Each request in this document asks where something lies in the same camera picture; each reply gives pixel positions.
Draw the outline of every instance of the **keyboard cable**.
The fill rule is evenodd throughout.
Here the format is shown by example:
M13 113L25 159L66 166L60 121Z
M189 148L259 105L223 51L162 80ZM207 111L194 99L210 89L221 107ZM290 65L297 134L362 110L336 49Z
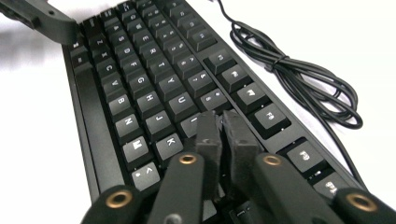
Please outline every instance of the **keyboard cable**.
M326 68L292 59L282 52L268 35L241 21L233 20L225 12L221 0L218 0L218 3L223 16L231 22L231 40L246 55L264 63L265 69L276 75L291 98L318 119L338 146L352 175L368 191L346 148L329 124L338 123L349 129L362 127L363 120L357 112L358 94L355 90ZM312 81L310 83L309 79L330 86L335 92L331 94L321 90L311 84ZM341 100L340 96L346 97L349 104Z

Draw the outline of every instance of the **keyboard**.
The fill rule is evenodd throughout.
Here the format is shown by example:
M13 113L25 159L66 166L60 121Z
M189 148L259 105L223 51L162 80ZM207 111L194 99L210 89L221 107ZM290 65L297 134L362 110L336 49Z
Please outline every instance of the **keyboard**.
M200 114L215 111L221 121L224 110L324 198L361 188L186 1L126 1L79 28L63 51L93 201L116 185L155 197L172 156L189 150ZM241 219L242 210L248 203L206 201L204 221Z

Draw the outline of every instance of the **brass insert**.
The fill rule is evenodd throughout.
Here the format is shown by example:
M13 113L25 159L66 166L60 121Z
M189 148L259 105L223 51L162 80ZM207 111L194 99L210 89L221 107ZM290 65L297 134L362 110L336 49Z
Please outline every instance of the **brass insert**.
M188 165L188 164L195 163L197 161L197 158L195 156L192 156L192 155L184 155L184 156L181 156L178 160L181 163Z
M371 199L358 193L350 193L346 196L346 199L350 204L365 212L374 212L378 209Z
M130 191L122 189L108 196L106 205L111 208L121 208L128 204L132 198L132 193Z
M276 156L266 156L262 160L269 165L280 165L281 163L281 160Z

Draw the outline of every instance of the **black keyboard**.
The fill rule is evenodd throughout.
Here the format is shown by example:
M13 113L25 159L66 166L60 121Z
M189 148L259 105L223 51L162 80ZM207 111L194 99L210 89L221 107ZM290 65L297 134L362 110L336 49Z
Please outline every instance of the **black keyboard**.
M187 2L127 1L79 28L63 49L93 201L116 185L155 195L207 110L240 114L262 150L289 159L323 197L360 188ZM205 220L222 220L225 206L205 202Z

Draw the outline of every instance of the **white surface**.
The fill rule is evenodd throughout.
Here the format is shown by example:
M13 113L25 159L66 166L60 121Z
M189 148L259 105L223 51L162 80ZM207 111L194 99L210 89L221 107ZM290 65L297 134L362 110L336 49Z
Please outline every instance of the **white surface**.
M50 2L82 21L119 1ZM189 2L233 46L219 5L206 0ZM396 209L394 3L223 3L232 18L265 32L291 58L324 66L355 88L363 128L333 127L368 189ZM279 88L275 77L250 65L337 155L327 134ZM61 46L0 16L0 78L0 223L79 223L91 202Z

